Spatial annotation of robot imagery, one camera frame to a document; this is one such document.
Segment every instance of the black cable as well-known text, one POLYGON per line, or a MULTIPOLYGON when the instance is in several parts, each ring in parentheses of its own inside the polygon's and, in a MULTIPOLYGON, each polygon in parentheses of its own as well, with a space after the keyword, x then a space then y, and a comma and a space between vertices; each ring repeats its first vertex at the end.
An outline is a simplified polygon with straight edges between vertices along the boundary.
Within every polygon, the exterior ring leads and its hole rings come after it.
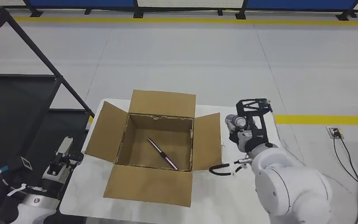
POLYGON ((349 153, 348 148, 347 148, 345 142, 343 141, 342 137, 339 136, 339 138, 340 138, 340 140, 342 141, 343 146, 345 147, 345 149, 346 149, 346 151, 347 151, 347 153, 348 153, 349 163, 350 163, 350 165, 351 165, 351 167, 352 167, 352 170, 353 170, 353 172, 354 172, 354 174, 356 175, 357 180, 358 180, 358 174, 357 174, 356 170, 354 169, 354 166, 353 166, 353 163, 352 163, 351 154, 349 153))
MULTIPOLYGON (((214 175, 217 175, 217 176, 230 176, 232 174, 231 172, 215 172, 214 171, 214 170, 221 169, 221 168, 228 167, 228 166, 230 166, 230 164, 215 165, 215 166, 212 166, 209 168, 209 172, 214 175)), ((238 172, 241 169, 242 169, 242 166, 239 166, 238 168, 236 168, 235 172, 238 172)))
POLYGON ((346 167, 345 167, 345 166, 343 165, 343 163, 341 162, 341 160, 340 160, 340 158, 339 158, 339 156, 338 156, 338 154, 337 154, 336 141, 335 141, 335 140, 336 140, 336 136, 333 136, 333 146, 334 146, 334 148, 335 148, 335 153, 336 153, 336 156, 337 156, 338 161, 339 161, 340 164, 342 165, 343 169, 345 169, 345 171, 346 171, 356 182, 358 182, 358 178, 355 179, 354 176, 353 176, 350 172, 348 172, 348 170, 346 169, 346 167))
MULTIPOLYGON (((10 187, 12 190, 16 190, 17 188, 14 188, 13 186, 9 186, 9 184, 6 182, 6 180, 4 179, 3 175, 1 174, 0 172, 0 179, 1 181, 7 186, 7 187, 10 187)), ((24 195, 28 195, 26 192, 23 192, 22 190, 18 191, 24 195)))

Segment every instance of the white robot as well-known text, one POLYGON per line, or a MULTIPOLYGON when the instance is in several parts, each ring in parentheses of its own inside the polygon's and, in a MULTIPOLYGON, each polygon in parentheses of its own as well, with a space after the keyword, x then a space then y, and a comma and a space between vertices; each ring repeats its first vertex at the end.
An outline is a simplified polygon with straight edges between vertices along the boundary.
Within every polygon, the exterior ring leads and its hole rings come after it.
MULTIPOLYGON (((236 164, 250 164, 255 174, 257 196, 268 213, 271 224, 328 224, 332 223, 329 203, 332 189, 317 170, 297 166, 286 149, 269 142, 263 115, 271 113, 266 99, 241 100, 238 115, 228 115, 226 124, 230 140, 237 144, 247 158, 236 164)), ((210 168, 216 175, 231 175, 210 168)))
MULTIPOLYGON (((332 190, 327 179, 317 170, 297 166, 286 149, 269 142, 263 119, 264 114, 272 112, 268 101, 241 100, 236 107, 238 114, 228 115, 225 120, 230 140, 247 154, 246 158, 235 162, 240 165, 236 172, 251 165, 258 198, 271 224, 331 224, 332 190)), ((64 140, 43 176, 46 186, 32 187, 32 193, 18 206, 19 216, 13 224, 42 224, 47 216, 55 213, 59 204, 58 191, 62 190, 70 171, 83 159, 81 153, 68 154, 71 143, 70 138, 64 140)), ((215 171, 227 166, 229 164, 216 165, 209 171, 220 176, 231 175, 215 171)))
MULTIPOLYGON (((66 180, 73 169, 81 164, 84 157, 80 152, 69 153, 72 142, 71 137, 64 138, 55 158, 44 172, 40 186, 22 184, 20 188, 11 187, 13 191, 7 194, 9 197, 17 192, 26 194, 23 202, 17 206, 18 217, 11 224, 43 224, 48 216, 56 213, 62 197, 60 193, 66 180)), ((32 169, 28 160, 21 159, 24 167, 32 169)))

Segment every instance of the table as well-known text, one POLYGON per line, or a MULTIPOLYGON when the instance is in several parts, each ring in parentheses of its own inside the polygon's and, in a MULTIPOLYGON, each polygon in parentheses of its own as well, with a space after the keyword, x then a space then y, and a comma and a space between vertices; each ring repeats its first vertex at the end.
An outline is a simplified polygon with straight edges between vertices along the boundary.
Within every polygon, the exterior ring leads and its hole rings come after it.
MULTIPOLYGON (((130 100, 102 100, 82 152, 88 145, 104 101, 123 110, 129 109, 130 100)), ((236 108, 197 105, 195 115, 198 117, 218 112, 221 117, 222 161, 233 163, 245 156, 229 140, 229 132, 224 122, 228 114, 236 114, 236 108)), ((270 142, 280 146, 274 117, 269 113, 264 119, 270 142)), ((255 192, 255 176, 250 168, 226 177, 215 176, 208 171, 193 172, 192 203, 190 208, 186 208, 170 204, 103 198, 112 167, 111 162, 85 155, 68 184, 60 206, 61 213, 158 224, 270 223, 255 192)))

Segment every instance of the white wall panel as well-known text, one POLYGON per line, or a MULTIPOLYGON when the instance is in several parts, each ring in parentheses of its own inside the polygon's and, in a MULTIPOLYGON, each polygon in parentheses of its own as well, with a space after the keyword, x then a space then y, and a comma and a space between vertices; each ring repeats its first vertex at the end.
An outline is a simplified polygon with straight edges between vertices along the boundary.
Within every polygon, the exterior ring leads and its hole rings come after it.
POLYGON ((23 0, 0 0, 0 6, 24 6, 23 0))
POLYGON ((241 8, 243 0, 138 0, 142 7, 241 8))

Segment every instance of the purple pen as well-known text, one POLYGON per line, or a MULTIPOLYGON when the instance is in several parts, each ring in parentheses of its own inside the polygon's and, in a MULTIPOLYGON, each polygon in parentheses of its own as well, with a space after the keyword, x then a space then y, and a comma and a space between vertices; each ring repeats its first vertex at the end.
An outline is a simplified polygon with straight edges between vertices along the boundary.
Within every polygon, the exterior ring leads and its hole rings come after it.
POLYGON ((153 142, 153 140, 151 140, 150 138, 148 138, 148 141, 154 146, 154 148, 157 149, 157 151, 159 152, 159 154, 161 154, 161 156, 163 157, 163 159, 165 159, 174 169, 178 170, 177 166, 168 158, 168 156, 153 142))

